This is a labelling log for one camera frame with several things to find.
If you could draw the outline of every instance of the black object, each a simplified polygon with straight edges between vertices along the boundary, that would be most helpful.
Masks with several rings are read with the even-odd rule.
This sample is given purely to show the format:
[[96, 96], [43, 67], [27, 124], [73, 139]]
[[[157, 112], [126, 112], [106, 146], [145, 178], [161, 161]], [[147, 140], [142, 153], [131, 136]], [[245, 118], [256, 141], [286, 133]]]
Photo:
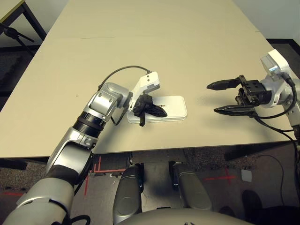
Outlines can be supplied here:
[[261, 143], [261, 144], [233, 145], [226, 148], [228, 152], [224, 154], [224, 159], [226, 161], [232, 161], [262, 151], [267, 151], [274, 147], [287, 145], [289, 143], [290, 141], [282, 141], [282, 142], [270, 142], [270, 143]]
[[58, 178], [68, 182], [74, 187], [77, 184], [79, 175], [78, 173], [63, 165], [54, 165], [51, 167], [45, 178]]
[[219, 213], [231, 216], [231, 217], [236, 217], [234, 211], [232, 210], [232, 208], [230, 208], [229, 206], [224, 206], [219, 210]]
[[71, 219], [71, 223], [75, 223], [80, 220], [86, 220], [85, 225], [90, 225], [90, 217], [88, 215], [80, 215]]
[[31, 41], [31, 42], [34, 42], [34, 40], [32, 40], [31, 38], [19, 33], [16, 29], [14, 28], [11, 28], [11, 27], [8, 27], [2, 23], [0, 23], [0, 26], [3, 27], [3, 32], [6, 36], [16, 40], [17, 42], [19, 42], [19, 44], [21, 46], [23, 46], [23, 48], [25, 48], [25, 50], [31, 55], [31, 56], [34, 56], [34, 54], [32, 53], [32, 51], [19, 39], [19, 36]]
[[18, 159], [0, 158], [0, 167], [17, 170], [26, 170], [27, 163]]
[[256, 192], [245, 190], [242, 193], [242, 202], [245, 210], [245, 218], [248, 222], [253, 222], [258, 216], [258, 210], [263, 208], [263, 204]]
[[163, 108], [154, 105], [152, 101], [152, 97], [147, 94], [140, 95], [137, 101], [135, 102], [135, 106], [132, 110], [135, 116], [140, 118], [140, 126], [143, 127], [145, 125], [145, 113], [156, 117], [166, 117], [168, 114], [163, 110]]
[[271, 100], [271, 91], [266, 90], [258, 80], [247, 81], [244, 75], [231, 80], [222, 80], [211, 83], [207, 86], [212, 90], [226, 90], [227, 88], [236, 88], [239, 84], [239, 95], [235, 98], [237, 105], [227, 105], [214, 109], [215, 112], [230, 116], [258, 116], [255, 106], [267, 104]]
[[105, 125], [106, 122], [104, 120], [87, 112], [82, 112], [73, 128], [92, 137], [98, 137]]
[[267, 38], [267, 41], [270, 44], [289, 44], [292, 49], [300, 55], [300, 46], [293, 39], [275, 39], [275, 38]]
[[262, 202], [254, 191], [245, 190], [242, 194], [245, 217], [256, 225], [297, 225], [300, 221], [299, 208], [294, 206], [275, 206], [263, 209]]

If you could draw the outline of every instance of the wooden table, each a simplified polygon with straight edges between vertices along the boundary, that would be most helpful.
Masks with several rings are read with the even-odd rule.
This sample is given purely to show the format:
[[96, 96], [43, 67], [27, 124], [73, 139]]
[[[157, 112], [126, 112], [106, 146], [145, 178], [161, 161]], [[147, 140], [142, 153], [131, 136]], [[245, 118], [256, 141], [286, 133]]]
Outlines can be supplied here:
[[[237, 88], [206, 89], [241, 74], [263, 79], [260, 58], [270, 50], [231, 0], [71, 0], [0, 113], [0, 157], [49, 156], [102, 80], [126, 65], [157, 71], [161, 88], [151, 94], [183, 96], [187, 118], [145, 127], [109, 122], [95, 153], [286, 140], [248, 117], [213, 112], [235, 104]], [[129, 69], [109, 81], [132, 89], [143, 74]], [[268, 122], [289, 128], [285, 116]]]

